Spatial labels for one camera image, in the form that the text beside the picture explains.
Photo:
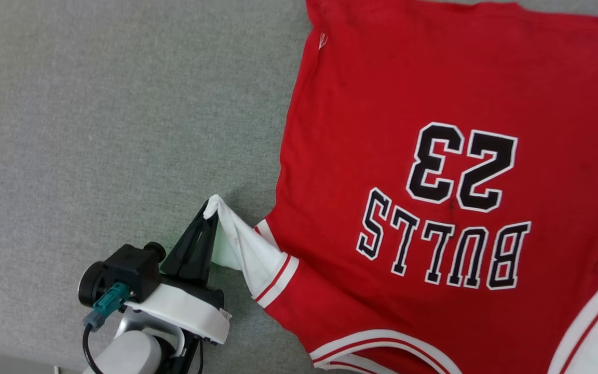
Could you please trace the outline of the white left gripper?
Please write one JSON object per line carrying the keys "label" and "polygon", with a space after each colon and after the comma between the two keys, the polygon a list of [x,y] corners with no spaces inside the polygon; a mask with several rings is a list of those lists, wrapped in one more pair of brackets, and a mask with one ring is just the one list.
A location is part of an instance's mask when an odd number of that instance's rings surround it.
{"label": "white left gripper", "polygon": [[204,217],[207,205],[160,266],[161,284],[141,303],[127,301],[128,331],[150,328],[168,333],[180,346],[186,346],[190,337],[215,345],[226,342],[231,314],[225,310],[225,294],[206,286],[219,223],[218,215]]}

